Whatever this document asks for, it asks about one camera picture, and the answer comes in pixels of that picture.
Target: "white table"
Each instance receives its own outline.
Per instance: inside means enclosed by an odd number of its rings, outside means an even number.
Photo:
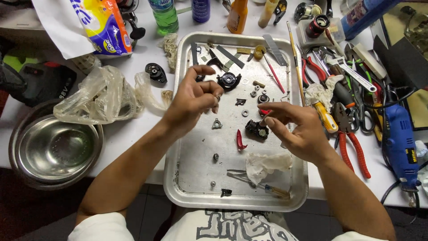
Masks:
[[[288,10],[283,19],[273,26],[273,18],[265,29],[261,29],[257,25],[257,21],[263,9],[263,6],[256,6],[255,3],[248,2],[248,17],[243,34],[246,35],[262,35],[269,33],[273,37],[289,39],[286,21],[290,21],[293,29],[293,36],[297,40],[294,29],[296,24],[293,20],[294,9],[300,1],[288,1]],[[190,2],[176,2],[176,9],[182,9],[190,6]],[[335,17],[341,17],[339,10],[339,1],[333,3],[333,12]],[[115,66],[121,70],[125,75],[127,81],[133,86],[134,75],[137,72],[144,71],[146,64],[150,62],[158,63],[165,71],[169,71],[167,67],[167,60],[162,49],[157,48],[156,45],[162,41],[162,37],[156,34],[156,23],[152,16],[152,10],[147,1],[141,0],[140,6],[137,9],[136,15],[138,17],[137,25],[146,28],[146,35],[138,41],[137,47],[132,57],[122,57],[106,61],[106,64]],[[227,11],[218,0],[211,2],[211,19],[205,24],[197,24],[192,20],[192,13],[186,12],[178,15],[179,30],[177,32],[178,39],[180,40],[186,34],[193,31],[213,31],[219,33],[228,33],[226,26]],[[372,34],[369,29],[364,30],[357,38],[353,39],[351,43],[357,44],[361,42],[367,49],[371,49],[373,45]],[[162,90],[173,90],[174,75],[167,74],[168,83],[163,89],[152,87],[152,90],[160,99],[160,92]],[[10,168],[8,153],[9,138],[12,133],[16,120],[28,110],[22,103],[9,97],[4,108],[2,117],[0,118],[0,154],[3,156],[0,159],[0,167]],[[118,121],[112,124],[104,125],[105,142],[103,151],[99,157],[98,164],[90,172],[90,176],[94,177],[101,172],[107,165],[114,161],[122,152],[128,149],[135,141],[148,132],[158,121],[160,117],[153,115],[149,111],[144,111],[142,115],[133,120]],[[371,179],[365,180],[360,172],[357,164],[357,157],[353,152],[353,147],[348,141],[348,153],[353,166],[355,167],[356,174],[366,183],[366,185],[373,191],[373,193],[380,199],[387,188],[395,181],[392,173],[385,168],[380,148],[377,146],[375,137],[373,135],[366,136],[360,130],[356,133],[361,146],[364,150],[366,157],[367,167],[372,175]],[[163,182],[163,167],[165,159],[163,158],[155,167],[153,173],[147,179],[147,183],[162,184]],[[321,178],[318,174],[317,168],[308,163],[309,174],[309,196],[310,199],[325,199],[324,188]],[[420,205],[423,208],[428,207],[427,195],[420,189]],[[408,206],[408,198],[406,194],[399,188],[394,189],[385,202],[386,205],[394,206]]]

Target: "blue spray can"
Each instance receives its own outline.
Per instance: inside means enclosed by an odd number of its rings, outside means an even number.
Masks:
[[[192,0],[192,17],[193,20],[204,24],[210,20],[211,0]]]
[[[359,0],[341,19],[346,40],[355,38],[398,3],[400,0]]]

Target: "tissue paper package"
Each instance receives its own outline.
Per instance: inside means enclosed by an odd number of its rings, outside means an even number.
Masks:
[[[125,29],[116,0],[70,0],[89,39],[94,54],[108,59],[132,53],[131,42]]]

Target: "white t-shirt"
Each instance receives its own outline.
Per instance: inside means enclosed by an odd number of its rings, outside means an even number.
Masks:
[[[120,213],[97,214],[83,220],[68,241],[133,241]],[[298,241],[289,231],[248,211],[198,210],[185,214],[162,241]],[[333,241],[381,241],[357,232],[347,232]]]

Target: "green liquid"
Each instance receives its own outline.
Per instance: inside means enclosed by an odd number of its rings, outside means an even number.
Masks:
[[[177,31],[178,18],[174,5],[166,10],[153,10],[153,16],[158,24],[158,34],[164,36]]]

